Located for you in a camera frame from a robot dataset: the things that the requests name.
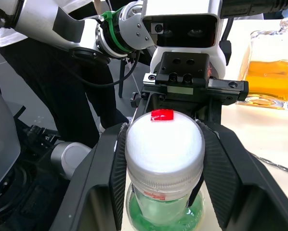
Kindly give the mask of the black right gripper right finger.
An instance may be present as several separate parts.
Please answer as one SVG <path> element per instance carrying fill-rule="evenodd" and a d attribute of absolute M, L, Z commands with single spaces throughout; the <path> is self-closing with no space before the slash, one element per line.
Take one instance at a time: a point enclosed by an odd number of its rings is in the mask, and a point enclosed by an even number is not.
<path fill-rule="evenodd" d="M 188 204 L 205 183 L 223 231 L 288 231 L 288 198 L 267 168 L 232 130 L 197 124 L 205 140 L 204 167 Z"/>

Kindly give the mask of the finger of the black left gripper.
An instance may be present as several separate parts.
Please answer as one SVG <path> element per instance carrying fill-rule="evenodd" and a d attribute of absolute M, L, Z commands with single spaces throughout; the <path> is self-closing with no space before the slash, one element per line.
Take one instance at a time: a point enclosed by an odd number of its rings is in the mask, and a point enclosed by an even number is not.
<path fill-rule="evenodd" d="M 210 98 L 208 102 L 196 112 L 197 119 L 216 124 L 221 124 L 221 117 L 222 102 L 214 98 Z"/>
<path fill-rule="evenodd" d="M 154 109 L 154 97 L 152 92 L 141 94 L 133 92 L 130 99 L 131 107 L 135 108 L 133 121 Z"/>

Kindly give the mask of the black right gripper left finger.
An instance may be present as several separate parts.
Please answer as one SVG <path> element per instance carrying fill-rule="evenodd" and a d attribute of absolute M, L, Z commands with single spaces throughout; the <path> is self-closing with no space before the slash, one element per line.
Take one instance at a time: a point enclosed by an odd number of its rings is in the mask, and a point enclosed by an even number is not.
<path fill-rule="evenodd" d="M 128 125 L 105 130 L 71 178 L 52 231 L 119 231 L 122 228 Z"/>

